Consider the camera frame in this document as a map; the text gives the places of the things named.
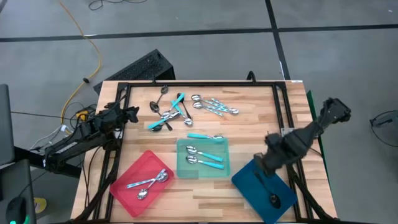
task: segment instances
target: gray floor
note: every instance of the gray floor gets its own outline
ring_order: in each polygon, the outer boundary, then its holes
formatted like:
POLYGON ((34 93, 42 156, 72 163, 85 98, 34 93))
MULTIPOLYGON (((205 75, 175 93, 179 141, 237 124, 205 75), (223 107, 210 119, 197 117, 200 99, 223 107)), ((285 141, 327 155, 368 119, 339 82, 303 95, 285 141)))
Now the gray floor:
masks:
MULTIPOLYGON (((98 11, 87 8, 90 2, 65 1, 86 34, 271 26, 260 0, 148 0, 105 3, 98 11)), ((273 0, 272 4, 279 27, 398 23, 394 0, 273 0)), ((0 37, 53 35, 78 35, 57 1, 8 0, 0 13, 0 37)), ((380 143, 369 128, 369 119, 397 108, 397 36, 395 29, 280 35, 291 78, 304 80, 306 89, 313 91, 317 109, 332 96, 353 111, 349 123, 331 126, 323 135, 333 199, 342 220, 395 223, 398 219, 398 151, 380 143)), ((249 70, 257 79, 282 79, 270 33, 101 39, 95 43, 103 54, 103 68, 74 99, 84 105, 98 99, 92 85, 153 49, 168 58, 180 80, 243 79, 249 70)), ((9 85, 14 111, 59 115, 96 63, 95 51, 85 40, 0 43, 0 83, 9 85)), ((67 116, 77 109, 71 107, 67 116)), ((57 118, 19 114, 12 115, 12 121, 19 147, 31 147, 60 124, 57 118)), ((389 143, 398 144, 386 130, 376 131, 389 143)), ((35 170, 32 175, 41 172, 35 170)), ((35 194, 47 198, 50 205, 39 223, 69 218, 76 185, 76 180, 55 174, 35 182, 35 194)))

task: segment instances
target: teal plastic bin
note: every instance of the teal plastic bin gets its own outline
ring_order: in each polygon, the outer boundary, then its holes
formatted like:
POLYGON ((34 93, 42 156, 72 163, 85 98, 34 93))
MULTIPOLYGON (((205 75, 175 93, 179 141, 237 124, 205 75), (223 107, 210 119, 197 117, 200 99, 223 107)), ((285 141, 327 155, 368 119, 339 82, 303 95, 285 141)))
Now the teal plastic bin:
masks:
POLYGON ((197 179, 200 177, 227 177, 231 174, 229 167, 228 140, 224 139, 179 139, 177 141, 177 176, 179 178, 197 179), (224 169, 216 169, 197 162, 189 164, 186 157, 189 153, 186 146, 193 146, 198 151, 222 157, 223 162, 216 162, 203 155, 196 154, 198 160, 223 164, 224 169))

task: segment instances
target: red tray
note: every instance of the red tray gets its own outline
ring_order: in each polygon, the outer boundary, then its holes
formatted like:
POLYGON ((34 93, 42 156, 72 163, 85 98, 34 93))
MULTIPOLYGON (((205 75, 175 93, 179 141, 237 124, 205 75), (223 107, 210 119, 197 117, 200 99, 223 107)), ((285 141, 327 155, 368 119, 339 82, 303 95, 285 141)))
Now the red tray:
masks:
POLYGON ((131 167, 120 176, 110 187, 110 192, 130 213, 132 217, 139 216, 166 188, 174 178, 173 171, 168 168, 152 151, 146 151, 131 167), (141 189, 148 187, 150 183, 127 189, 127 184, 155 178, 162 170, 166 169, 169 178, 163 182, 154 183, 144 200, 138 200, 137 194, 141 189))

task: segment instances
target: wooden tabletop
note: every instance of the wooden tabletop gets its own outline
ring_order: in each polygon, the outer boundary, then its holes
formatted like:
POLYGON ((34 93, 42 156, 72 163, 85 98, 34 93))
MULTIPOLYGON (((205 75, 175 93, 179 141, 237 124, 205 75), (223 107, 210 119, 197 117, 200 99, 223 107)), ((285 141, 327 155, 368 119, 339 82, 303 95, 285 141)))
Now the wooden tabletop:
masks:
MULTIPOLYGON (((117 85, 116 81, 103 83, 98 100, 98 110, 102 110, 106 103, 115 100, 117 85)), ((286 86, 295 127, 302 128, 312 121, 304 85, 302 82, 286 81, 286 86)), ((193 127, 186 127, 182 118, 178 118, 170 122, 173 131, 168 131, 164 127, 161 132, 153 133, 146 126, 159 120, 159 115, 150 110, 149 102, 158 99, 160 87, 132 88, 129 106, 140 107, 137 115, 139 122, 126 125, 118 177, 146 150, 154 152, 175 172, 177 168, 176 142, 178 139, 186 138, 187 133, 222 134, 227 137, 231 175, 220 179, 178 179, 176 176, 164 193, 137 218, 132 218, 121 204, 114 200, 111 222, 261 222, 261 218, 250 204, 235 189, 231 183, 231 177, 253 158, 253 154, 266 152, 264 136, 267 133, 280 132, 272 88, 267 86, 169 87, 169 92, 159 102, 160 110, 169 109, 170 100, 175 100, 177 93, 181 92, 187 96, 184 103, 193 117, 193 127), (239 109, 239 115, 226 114, 224 118, 220 118, 207 110, 197 110, 192 107, 193 102, 190 96, 193 94, 200 94, 204 98, 215 97, 228 106, 239 109)), ((284 107, 281 97, 280 102, 281 107, 284 107)), ((282 112, 285 126, 287 126, 285 110, 282 109, 282 112)), ((315 141, 312 147, 319 150, 318 141, 315 141)), ((86 172, 93 153, 94 150, 86 153, 86 172)), ((94 196, 98 189, 103 156, 104 151, 100 150, 91 165, 90 197, 94 196)), ((309 151, 302 162, 309 191, 328 214, 336 217, 323 159, 309 151)), ((277 173, 288 184, 286 169, 279 169, 277 173)), ((299 189, 297 192, 301 214, 302 217, 305 217, 302 194, 299 189)), ((84 209, 85 193, 84 177, 81 175, 72 218, 77 217, 84 209)), ((107 198, 108 190, 102 200, 100 218, 104 217, 107 198)), ((292 207, 284 213, 279 221, 295 221, 292 207)))

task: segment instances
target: yellow object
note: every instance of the yellow object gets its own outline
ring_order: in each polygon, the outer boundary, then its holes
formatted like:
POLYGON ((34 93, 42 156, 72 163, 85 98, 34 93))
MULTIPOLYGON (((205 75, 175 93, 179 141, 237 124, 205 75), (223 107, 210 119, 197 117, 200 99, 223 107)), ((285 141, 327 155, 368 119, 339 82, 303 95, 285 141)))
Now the yellow object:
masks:
MULTIPOLYGON (((80 31, 80 35, 81 35, 84 39, 88 40, 88 41, 93 45, 93 47, 95 48, 95 50, 96 50, 96 52, 97 52, 97 54, 98 54, 98 66, 97 66, 97 69, 87 78, 87 79, 90 79, 90 78, 94 77, 94 76, 99 72, 99 70, 100 70, 100 68, 101 68, 101 66, 102 66, 102 55, 101 55, 100 51, 98 50, 97 46, 94 44, 94 42, 93 42, 92 40, 90 40, 89 38, 87 38, 87 37, 84 35, 82 29, 80 28, 79 24, 76 22, 75 18, 70 14, 69 10, 62 4, 61 1, 60 1, 60 4, 61 4, 61 6, 63 7, 63 9, 68 13, 68 15, 70 16, 70 18, 71 18, 71 19, 74 21, 74 23, 76 24, 77 28, 78 28, 79 31, 80 31)), ((61 124, 63 124, 63 117, 65 116, 65 109, 66 109, 66 107, 68 106, 68 104, 69 104, 69 102, 72 100, 72 98, 76 95, 77 91, 83 86, 83 84, 84 84, 84 82, 82 82, 82 83, 77 87, 77 89, 72 93, 72 95, 70 95, 69 99, 67 100, 67 102, 66 102, 65 105, 63 106, 63 108, 62 108, 62 113, 61 113, 61 117, 62 117, 62 118, 61 118, 61 124)))
POLYGON ((87 110, 83 110, 83 111, 79 111, 76 114, 76 117, 80 117, 79 119, 82 121, 86 121, 87 120, 87 115, 88 115, 88 111, 87 110))
POLYGON ((36 214, 43 212, 47 207, 47 201, 44 198, 34 198, 34 202, 36 214))

